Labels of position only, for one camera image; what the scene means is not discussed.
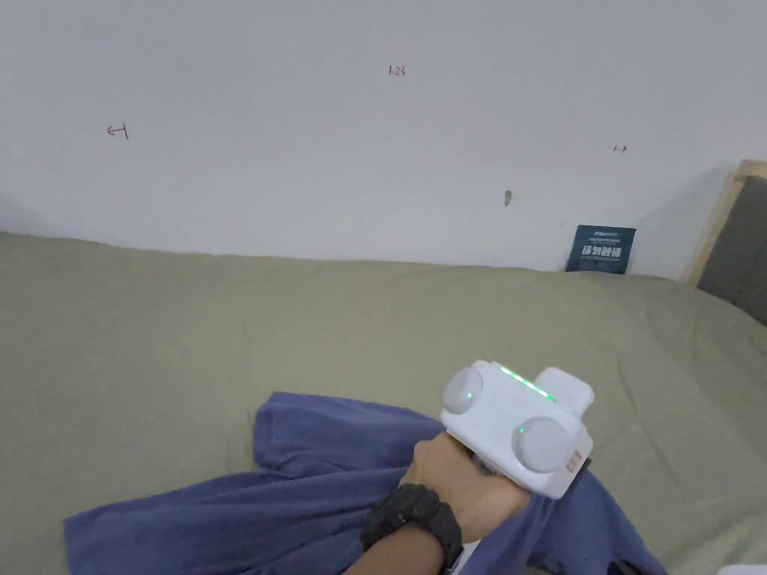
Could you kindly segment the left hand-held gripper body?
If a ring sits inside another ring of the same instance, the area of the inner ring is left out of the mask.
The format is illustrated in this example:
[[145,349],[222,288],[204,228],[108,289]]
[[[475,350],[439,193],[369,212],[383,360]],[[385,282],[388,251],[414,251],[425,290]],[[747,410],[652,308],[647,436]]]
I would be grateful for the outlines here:
[[556,367],[527,380],[478,360],[450,380],[439,420],[488,472],[561,499],[592,452],[583,415],[594,400],[590,385]]

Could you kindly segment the person's left hand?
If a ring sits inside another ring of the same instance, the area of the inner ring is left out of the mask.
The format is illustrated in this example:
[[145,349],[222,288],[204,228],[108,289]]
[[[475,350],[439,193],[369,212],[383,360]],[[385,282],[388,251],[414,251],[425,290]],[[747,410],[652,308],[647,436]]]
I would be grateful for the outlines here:
[[473,543],[530,504],[528,490],[505,476],[483,472],[473,453],[447,433],[418,442],[402,484],[420,484],[449,505],[462,542]]

